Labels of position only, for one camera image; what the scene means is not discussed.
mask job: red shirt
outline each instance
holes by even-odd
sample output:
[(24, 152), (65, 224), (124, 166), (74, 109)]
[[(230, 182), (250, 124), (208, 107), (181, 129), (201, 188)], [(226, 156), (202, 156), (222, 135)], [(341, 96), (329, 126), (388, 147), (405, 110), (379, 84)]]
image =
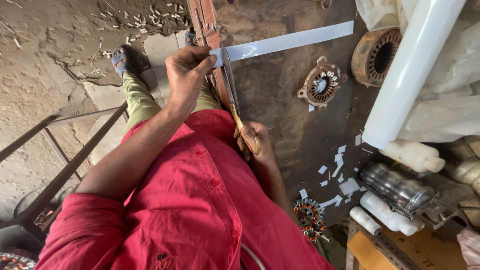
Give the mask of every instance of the red shirt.
[(191, 114), (125, 206), (68, 195), (36, 269), (259, 269), (243, 243), (266, 269), (332, 270), (263, 193), (234, 130), (227, 111)]

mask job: wooden workbench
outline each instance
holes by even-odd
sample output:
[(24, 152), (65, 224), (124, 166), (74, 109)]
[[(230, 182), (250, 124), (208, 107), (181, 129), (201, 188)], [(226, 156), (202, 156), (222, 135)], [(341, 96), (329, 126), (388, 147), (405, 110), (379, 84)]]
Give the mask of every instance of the wooden workbench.
[[(215, 20), (217, 33), (207, 37), (212, 48), (220, 42), (225, 46), (237, 45), (334, 25), (354, 20), (354, 34), (285, 51), (232, 62), (240, 116), (266, 124), (287, 193), (292, 202), (300, 198), (299, 190), (306, 189), (310, 198), (325, 202), (340, 194), (338, 176), (331, 178), (328, 171), (336, 168), (334, 155), (338, 147), (347, 145), (340, 173), (345, 180), (355, 177), (359, 169), (369, 162), (375, 152), (366, 143), (355, 146), (355, 136), (363, 130), (367, 112), (373, 106), (379, 88), (358, 84), (351, 76), (350, 61), (353, 50), (367, 32), (365, 23), (352, 0), (333, 0), (331, 7), (322, 9), (313, 0), (237, 0), (228, 4), (225, 0), (189, 0), (189, 8), (195, 23), (194, 9), (201, 12), (201, 20)], [(337, 65), (348, 80), (324, 110), (309, 112), (304, 99), (297, 98), (308, 73), (320, 56)], [(222, 102), (228, 102), (223, 80), (216, 72), (217, 90)], [(323, 175), (318, 173), (322, 165), (328, 167)], [(340, 206), (330, 205), (325, 210), (326, 226), (333, 225), (348, 216), (349, 209), (360, 199), (355, 192), (352, 201)]]

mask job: brass scissor handle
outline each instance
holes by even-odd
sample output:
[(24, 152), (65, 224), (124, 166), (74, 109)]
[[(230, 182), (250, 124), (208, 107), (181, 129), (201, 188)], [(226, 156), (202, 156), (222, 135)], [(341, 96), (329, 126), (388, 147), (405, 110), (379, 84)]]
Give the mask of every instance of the brass scissor handle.
[[(230, 103), (230, 111), (232, 112), (233, 115), (233, 120), (235, 120), (235, 123), (237, 123), (237, 127), (239, 128), (239, 133), (241, 136), (241, 130), (243, 128), (243, 123), (241, 122), (241, 119), (239, 115), (237, 114), (237, 109), (235, 108), (235, 104)], [(255, 151), (252, 149), (252, 146), (245, 141), (245, 139), (242, 137), (242, 141), (247, 145), (248, 149), (250, 152), (252, 152), (254, 155), (260, 154), (260, 140), (258, 139), (257, 136), (255, 136)]]

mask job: scissors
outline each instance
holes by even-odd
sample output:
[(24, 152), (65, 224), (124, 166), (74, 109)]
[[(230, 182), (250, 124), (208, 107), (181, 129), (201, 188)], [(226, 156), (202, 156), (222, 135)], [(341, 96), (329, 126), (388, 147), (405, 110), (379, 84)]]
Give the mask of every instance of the scissors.
[[(230, 112), (233, 115), (233, 119), (235, 123), (237, 123), (237, 127), (239, 128), (239, 132), (243, 128), (243, 123), (241, 122), (239, 113), (238, 113), (238, 105), (237, 105), (237, 92), (235, 90), (235, 83), (233, 81), (233, 72), (232, 67), (230, 65), (230, 57), (228, 56), (227, 50), (223, 45), (220, 45), (222, 49), (222, 58), (223, 58), (223, 66), (221, 67), (222, 70), (222, 77), (225, 81), (225, 88), (227, 89), (228, 99), (230, 101)], [(255, 136), (255, 151), (253, 151), (252, 146), (244, 140), (242, 137), (242, 141), (245, 145), (247, 145), (248, 149), (254, 154), (258, 155), (260, 153), (260, 141), (257, 136)]]

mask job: shirt button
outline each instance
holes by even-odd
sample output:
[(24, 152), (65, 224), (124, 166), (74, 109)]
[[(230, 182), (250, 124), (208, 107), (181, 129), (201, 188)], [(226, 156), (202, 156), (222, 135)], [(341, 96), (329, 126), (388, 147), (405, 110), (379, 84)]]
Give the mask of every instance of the shirt button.
[(239, 235), (240, 235), (240, 230), (239, 230), (238, 228), (234, 228), (234, 229), (232, 230), (232, 236), (233, 236), (233, 237), (237, 237), (237, 236), (239, 236)]

